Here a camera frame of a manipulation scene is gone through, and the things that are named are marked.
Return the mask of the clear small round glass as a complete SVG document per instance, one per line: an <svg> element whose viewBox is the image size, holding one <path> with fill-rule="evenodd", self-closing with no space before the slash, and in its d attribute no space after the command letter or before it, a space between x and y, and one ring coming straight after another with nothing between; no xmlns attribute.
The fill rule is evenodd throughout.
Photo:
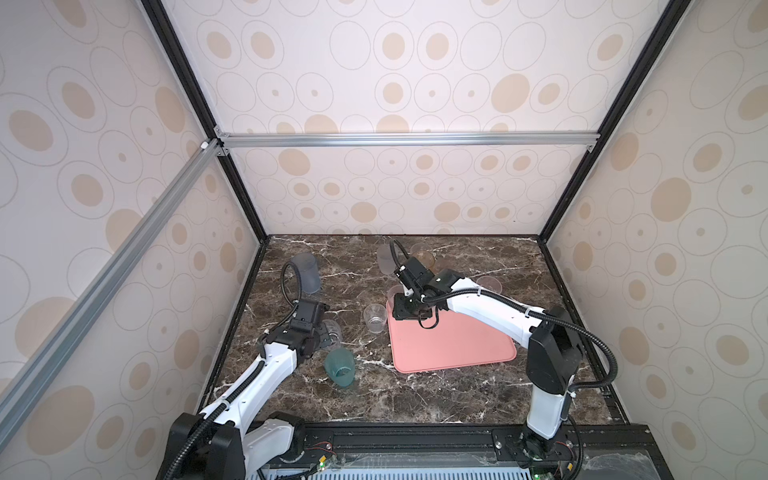
<svg viewBox="0 0 768 480"><path fill-rule="evenodd" d="M380 334L385 330L387 317L387 309L381 304L370 304L363 310L364 323L373 334Z"/></svg>

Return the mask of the pink plastic tray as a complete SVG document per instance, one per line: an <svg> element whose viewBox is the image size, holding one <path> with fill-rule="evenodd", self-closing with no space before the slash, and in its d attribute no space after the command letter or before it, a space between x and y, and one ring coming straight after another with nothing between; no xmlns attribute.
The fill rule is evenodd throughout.
<svg viewBox="0 0 768 480"><path fill-rule="evenodd" d="M387 323L395 369L418 373L511 361L517 356L509 336L467 315L443 311L438 323L425 327L413 320L396 320L388 300Z"/></svg>

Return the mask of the clear faceted short tumbler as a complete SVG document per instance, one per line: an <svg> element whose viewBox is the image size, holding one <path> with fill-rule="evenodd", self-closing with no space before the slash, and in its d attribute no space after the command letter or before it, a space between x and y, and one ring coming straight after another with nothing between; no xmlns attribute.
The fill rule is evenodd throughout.
<svg viewBox="0 0 768 480"><path fill-rule="evenodd" d="M490 275L482 276L476 280L476 283L480 287L486 290L490 290L497 294L501 294L503 291L503 286L500 280L494 276L490 276Z"/></svg>

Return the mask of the clear wide faceted tumbler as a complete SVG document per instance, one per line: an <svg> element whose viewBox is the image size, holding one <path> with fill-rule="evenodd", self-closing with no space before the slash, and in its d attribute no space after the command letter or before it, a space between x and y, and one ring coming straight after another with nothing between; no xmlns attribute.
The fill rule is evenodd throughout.
<svg viewBox="0 0 768 480"><path fill-rule="evenodd" d="M332 351L342 346L341 326L332 319L325 319L320 325L320 347Z"/></svg>

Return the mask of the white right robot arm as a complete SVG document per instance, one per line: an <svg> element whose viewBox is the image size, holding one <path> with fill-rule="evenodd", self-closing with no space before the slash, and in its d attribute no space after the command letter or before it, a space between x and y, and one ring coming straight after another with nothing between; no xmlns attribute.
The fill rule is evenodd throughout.
<svg viewBox="0 0 768 480"><path fill-rule="evenodd" d="M455 312L507 335L528 351L526 375L532 394L518 444L529 459L544 459L568 417L583 359L582 342L566 313L519 303L454 270L435 274L413 257L394 275L403 288L393 299L396 320L421 322L428 311Z"/></svg>

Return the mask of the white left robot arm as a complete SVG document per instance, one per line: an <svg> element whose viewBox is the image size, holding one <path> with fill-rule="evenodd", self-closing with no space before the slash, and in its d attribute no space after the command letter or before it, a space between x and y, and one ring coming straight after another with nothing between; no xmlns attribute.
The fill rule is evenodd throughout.
<svg viewBox="0 0 768 480"><path fill-rule="evenodd" d="M271 460L304 455L304 421L277 412L256 422L278 386L313 353L330 343L322 323L329 307L299 300L287 320L260 338L248 369L221 397L172 424L159 479L258 479Z"/></svg>

